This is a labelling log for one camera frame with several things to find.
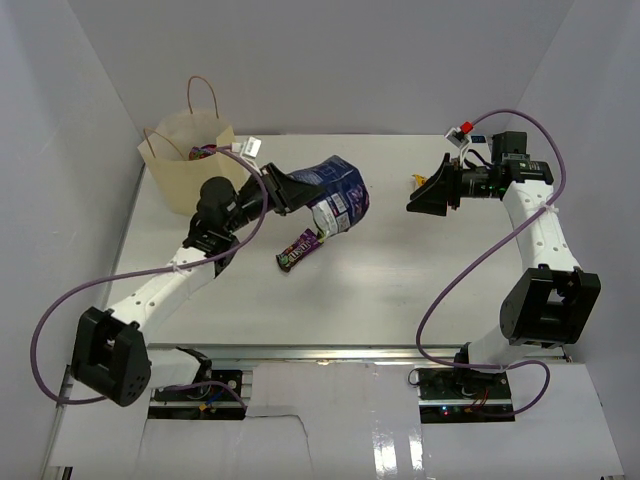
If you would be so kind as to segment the large dark blue candy bag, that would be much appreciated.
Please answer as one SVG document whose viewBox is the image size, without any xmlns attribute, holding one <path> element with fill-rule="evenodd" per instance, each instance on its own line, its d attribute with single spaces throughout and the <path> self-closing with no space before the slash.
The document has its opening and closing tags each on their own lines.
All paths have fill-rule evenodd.
<svg viewBox="0 0 640 480">
<path fill-rule="evenodd" d="M 359 169 L 338 155 L 313 167 L 293 171 L 288 177 L 323 188 L 319 197 L 306 204 L 312 212 L 320 242 L 347 232 L 369 209 L 369 193 Z"/>
</svg>

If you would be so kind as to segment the purple Fox's berries bag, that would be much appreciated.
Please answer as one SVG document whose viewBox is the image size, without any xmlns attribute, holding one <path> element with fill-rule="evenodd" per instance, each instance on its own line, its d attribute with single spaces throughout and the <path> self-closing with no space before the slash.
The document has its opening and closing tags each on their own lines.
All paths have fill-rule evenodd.
<svg viewBox="0 0 640 480">
<path fill-rule="evenodd" d="M 191 148 L 188 160 L 195 161 L 203 158 L 213 156 L 217 153 L 217 146 L 215 144 L 207 144 L 203 146 L 194 146 Z"/>
</svg>

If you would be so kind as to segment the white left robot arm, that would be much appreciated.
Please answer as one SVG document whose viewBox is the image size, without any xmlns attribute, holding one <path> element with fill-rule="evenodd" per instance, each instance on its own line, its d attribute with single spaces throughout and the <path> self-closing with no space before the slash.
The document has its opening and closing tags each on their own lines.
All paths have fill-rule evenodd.
<svg viewBox="0 0 640 480">
<path fill-rule="evenodd" d="M 294 212 L 326 188 L 274 164 L 240 188 L 213 177 L 203 183 L 181 247 L 167 266 L 138 290 L 105 310 L 91 307 L 79 319 L 72 377 L 119 406 L 133 404 L 152 372 L 147 346 L 159 327 L 197 290 L 219 277 L 242 247 L 236 233 L 265 215 Z"/>
</svg>

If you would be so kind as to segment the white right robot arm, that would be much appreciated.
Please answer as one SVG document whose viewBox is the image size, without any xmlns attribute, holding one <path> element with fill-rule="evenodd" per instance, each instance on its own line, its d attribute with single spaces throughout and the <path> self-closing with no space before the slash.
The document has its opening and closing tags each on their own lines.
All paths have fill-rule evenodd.
<svg viewBox="0 0 640 480">
<path fill-rule="evenodd" d="M 453 390 L 472 399 L 487 374 L 505 370 L 536 349 L 575 344 L 601 291 L 597 274 L 571 253 L 554 206 L 549 165 L 526 154 L 505 154 L 491 166 L 445 156 L 438 170 L 410 196 L 407 209 L 443 216 L 464 198 L 497 198 L 504 205 L 523 273 L 503 300 L 495 328 L 464 345 L 453 360 Z"/>
</svg>

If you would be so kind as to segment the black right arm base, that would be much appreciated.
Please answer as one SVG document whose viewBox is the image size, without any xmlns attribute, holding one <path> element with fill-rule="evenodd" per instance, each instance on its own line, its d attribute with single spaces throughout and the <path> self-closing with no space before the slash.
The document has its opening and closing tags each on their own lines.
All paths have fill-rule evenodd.
<svg viewBox="0 0 640 480">
<path fill-rule="evenodd" d="M 417 391 L 422 424 L 513 422 L 512 393 L 505 373 L 415 368 L 407 377 Z"/>
</svg>

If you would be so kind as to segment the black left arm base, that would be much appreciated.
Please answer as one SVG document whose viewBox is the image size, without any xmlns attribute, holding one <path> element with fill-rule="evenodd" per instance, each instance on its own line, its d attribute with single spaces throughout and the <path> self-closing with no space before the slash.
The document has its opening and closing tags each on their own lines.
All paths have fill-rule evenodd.
<svg viewBox="0 0 640 480">
<path fill-rule="evenodd" d="M 156 350 L 148 417 L 164 420 L 240 421 L 248 395 L 240 369 L 216 367 L 207 355 L 184 347 Z"/>
</svg>

